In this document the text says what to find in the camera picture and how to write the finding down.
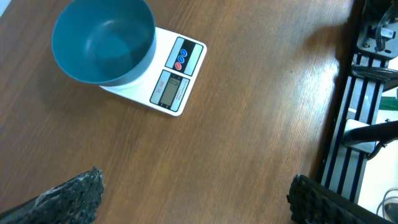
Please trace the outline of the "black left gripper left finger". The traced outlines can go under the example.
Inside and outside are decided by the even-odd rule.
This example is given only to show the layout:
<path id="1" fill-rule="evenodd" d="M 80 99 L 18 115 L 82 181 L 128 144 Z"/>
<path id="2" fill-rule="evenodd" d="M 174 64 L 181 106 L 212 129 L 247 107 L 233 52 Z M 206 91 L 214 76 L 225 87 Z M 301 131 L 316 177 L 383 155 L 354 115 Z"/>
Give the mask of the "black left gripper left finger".
<path id="1" fill-rule="evenodd" d="M 93 223 L 104 192 L 102 170 L 94 167 L 1 213 L 1 223 Z"/>

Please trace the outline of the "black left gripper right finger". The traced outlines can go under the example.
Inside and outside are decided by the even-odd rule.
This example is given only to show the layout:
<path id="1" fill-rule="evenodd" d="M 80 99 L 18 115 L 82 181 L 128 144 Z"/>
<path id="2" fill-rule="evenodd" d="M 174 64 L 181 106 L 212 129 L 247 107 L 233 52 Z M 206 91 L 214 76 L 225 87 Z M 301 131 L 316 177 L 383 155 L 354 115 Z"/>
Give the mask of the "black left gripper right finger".
<path id="1" fill-rule="evenodd" d="M 383 224 L 386 220 L 305 175 L 296 175 L 287 201 L 298 224 Z"/>

